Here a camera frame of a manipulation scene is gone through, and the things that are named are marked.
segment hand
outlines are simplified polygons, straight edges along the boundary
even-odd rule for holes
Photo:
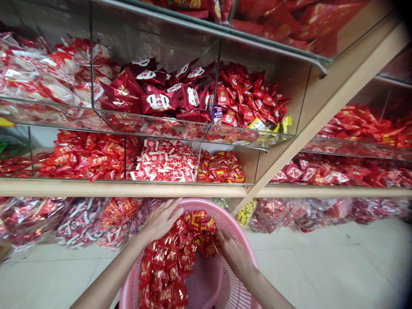
[[[176,220],[183,214],[183,208],[181,208],[170,217],[173,210],[175,210],[181,201],[182,198],[168,200],[161,204],[156,210],[152,211],[139,233],[144,236],[147,244],[153,240],[162,238],[172,228]]]
[[[244,282],[244,280],[247,280],[250,271],[254,269],[253,262],[245,247],[227,231],[218,231],[218,238],[219,252],[223,255],[235,276]]]

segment pink plastic basket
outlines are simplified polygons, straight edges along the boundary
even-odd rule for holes
[[[184,199],[178,206],[192,212],[204,209],[207,215],[216,222],[219,230],[227,230],[245,247],[253,264],[258,263],[254,256],[249,240],[236,222],[226,210],[208,200],[199,198]],[[144,253],[142,253],[131,269],[120,292],[120,309],[139,308],[139,275]],[[245,286],[233,274],[226,260],[217,255],[214,258],[204,258],[196,253],[194,273],[186,279],[186,288],[189,298],[189,309],[255,309],[260,308],[259,303],[246,290]]]

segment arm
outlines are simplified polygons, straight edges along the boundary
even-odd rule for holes
[[[131,237],[129,243],[70,309],[108,309],[140,253],[153,240],[163,237],[182,215],[183,208],[170,218],[181,200],[168,200],[153,211],[142,230]]]
[[[236,277],[264,309],[295,309],[253,265],[241,243],[226,231],[219,231],[218,238],[219,252],[229,263]]]

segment left hand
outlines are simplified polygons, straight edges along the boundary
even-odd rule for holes
[[[180,208],[170,217],[173,210],[175,210],[181,201],[182,198],[168,200],[161,204],[155,211],[152,211],[142,230],[139,232],[140,235],[144,236],[147,244],[162,238],[172,228],[176,220],[183,214],[184,210]]]

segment wooden shelf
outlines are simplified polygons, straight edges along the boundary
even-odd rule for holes
[[[412,197],[407,188],[266,186],[255,197]]]
[[[0,179],[0,196],[8,197],[245,197],[246,195],[244,187],[237,185]]]

